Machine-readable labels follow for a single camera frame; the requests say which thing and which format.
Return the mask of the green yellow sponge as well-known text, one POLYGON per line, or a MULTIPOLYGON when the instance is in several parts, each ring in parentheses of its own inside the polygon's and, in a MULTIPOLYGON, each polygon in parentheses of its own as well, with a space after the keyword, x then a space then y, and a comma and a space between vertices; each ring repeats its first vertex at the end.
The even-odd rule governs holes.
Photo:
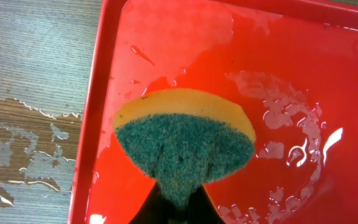
POLYGON ((124 103, 112 126, 131 161, 179 209, 198 187, 243 168, 256 140, 241 106, 189 88, 159 90, 124 103))

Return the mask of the red plastic tray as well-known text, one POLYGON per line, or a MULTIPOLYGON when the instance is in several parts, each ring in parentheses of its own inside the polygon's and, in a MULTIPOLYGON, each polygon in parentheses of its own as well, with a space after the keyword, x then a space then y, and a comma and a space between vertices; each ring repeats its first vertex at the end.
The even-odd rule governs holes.
POLYGON ((156 223, 156 181, 120 147, 120 106, 163 89, 242 106, 255 155, 207 184, 200 223, 358 223, 358 7, 331 1, 104 1, 68 223, 156 223))

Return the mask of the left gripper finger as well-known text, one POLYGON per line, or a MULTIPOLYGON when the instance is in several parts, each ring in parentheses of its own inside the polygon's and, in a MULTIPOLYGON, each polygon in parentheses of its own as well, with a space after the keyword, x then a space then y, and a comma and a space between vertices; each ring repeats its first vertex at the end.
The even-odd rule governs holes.
POLYGON ((187 206, 178 209, 160 193, 155 184, 144 204, 129 224, 224 224, 205 189, 198 187, 187 206))

